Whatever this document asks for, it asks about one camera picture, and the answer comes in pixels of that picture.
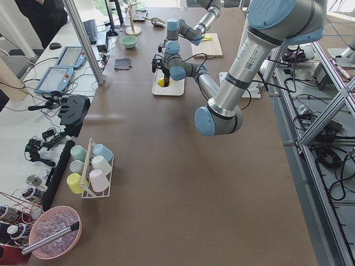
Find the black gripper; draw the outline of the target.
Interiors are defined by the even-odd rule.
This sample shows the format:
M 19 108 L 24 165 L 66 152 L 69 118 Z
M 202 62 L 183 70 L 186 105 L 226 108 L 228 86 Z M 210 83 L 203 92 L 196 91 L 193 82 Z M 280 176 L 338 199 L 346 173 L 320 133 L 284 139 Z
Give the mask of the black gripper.
M 163 87 L 168 87 L 170 85 L 170 72 L 169 72 L 169 69 L 163 66 L 162 67 L 162 72 L 164 74 Z

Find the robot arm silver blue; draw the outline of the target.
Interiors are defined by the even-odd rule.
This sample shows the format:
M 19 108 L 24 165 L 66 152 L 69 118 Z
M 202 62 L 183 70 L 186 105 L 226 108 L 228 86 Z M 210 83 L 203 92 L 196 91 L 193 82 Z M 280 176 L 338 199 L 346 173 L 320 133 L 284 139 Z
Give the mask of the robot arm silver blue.
M 166 22 L 166 38 L 163 43 L 158 45 L 158 52 L 162 52 L 163 48 L 168 47 L 167 42 L 177 42 L 179 36 L 198 46 L 202 42 L 205 33 L 210 29 L 212 22 L 220 16 L 222 10 L 221 1 L 218 0 L 186 1 L 186 5 L 188 7 L 201 6 L 206 10 L 206 13 L 194 27 L 189 26 L 182 18 L 169 19 Z
M 195 126 L 204 136 L 231 134 L 242 125 L 238 103 L 270 51 L 280 45 L 317 41 L 325 31 L 327 1 L 251 1 L 238 54 L 218 86 L 203 65 L 181 59 L 178 38 L 199 45 L 222 11 L 220 1 L 199 1 L 207 12 L 191 28 L 182 19 L 169 19 L 163 67 L 173 80 L 195 79 L 207 96 L 206 106 L 195 112 Z

